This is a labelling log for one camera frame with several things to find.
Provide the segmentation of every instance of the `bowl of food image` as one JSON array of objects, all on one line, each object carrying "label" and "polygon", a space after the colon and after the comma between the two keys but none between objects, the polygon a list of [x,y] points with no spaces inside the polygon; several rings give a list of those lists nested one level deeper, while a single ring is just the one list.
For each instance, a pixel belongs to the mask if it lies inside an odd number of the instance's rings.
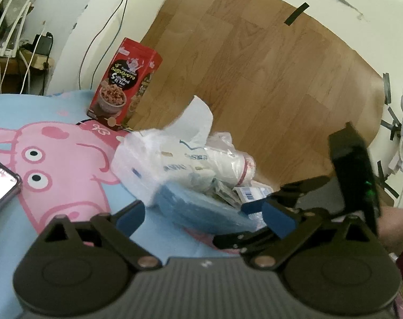
[{"label": "bowl of food image", "polygon": [[126,104],[126,95],[116,84],[104,84],[99,91],[98,104],[101,110],[113,116],[120,112]]}]

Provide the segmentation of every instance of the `red snack bag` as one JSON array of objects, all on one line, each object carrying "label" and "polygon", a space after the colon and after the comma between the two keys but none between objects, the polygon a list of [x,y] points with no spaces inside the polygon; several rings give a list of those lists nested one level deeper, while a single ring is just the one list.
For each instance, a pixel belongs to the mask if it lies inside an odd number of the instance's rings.
[{"label": "red snack bag", "polygon": [[114,131],[127,127],[162,58],[125,38],[105,72],[87,115]]}]

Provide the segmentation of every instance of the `barcode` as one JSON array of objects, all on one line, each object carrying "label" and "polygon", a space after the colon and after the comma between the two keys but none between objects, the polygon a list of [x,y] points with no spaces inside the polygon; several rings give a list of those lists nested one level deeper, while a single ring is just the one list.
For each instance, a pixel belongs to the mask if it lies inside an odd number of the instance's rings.
[{"label": "barcode", "polygon": [[247,198],[247,200],[253,202],[254,201],[254,197],[253,194],[250,190],[250,188],[243,188],[243,193],[245,195],[245,197]]}]

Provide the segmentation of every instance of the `blue blanket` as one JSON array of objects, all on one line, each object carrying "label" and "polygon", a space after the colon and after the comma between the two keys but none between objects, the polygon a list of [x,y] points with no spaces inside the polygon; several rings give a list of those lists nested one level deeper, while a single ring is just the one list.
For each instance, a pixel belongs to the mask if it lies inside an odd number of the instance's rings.
[{"label": "blue blanket", "polygon": [[[115,213],[135,200],[109,171],[120,137],[88,121],[93,95],[0,95],[0,162],[24,182],[22,193],[0,211],[0,319],[21,313],[12,288],[14,270],[55,214],[83,220],[98,211]],[[35,173],[37,183],[32,182]],[[206,236],[177,227],[157,208],[147,210],[131,238],[163,263],[169,257],[228,255],[201,242]]]}]

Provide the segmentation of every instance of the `pink pig face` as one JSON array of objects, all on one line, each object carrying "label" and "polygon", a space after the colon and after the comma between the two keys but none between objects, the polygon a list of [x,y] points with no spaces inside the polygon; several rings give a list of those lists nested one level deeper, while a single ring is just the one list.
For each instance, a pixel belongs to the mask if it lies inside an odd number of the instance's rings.
[{"label": "pink pig face", "polygon": [[0,162],[23,180],[19,201],[37,232],[57,214],[88,220],[109,205],[102,183],[118,184],[109,164],[120,134],[88,121],[79,126],[59,122],[0,128]]}]

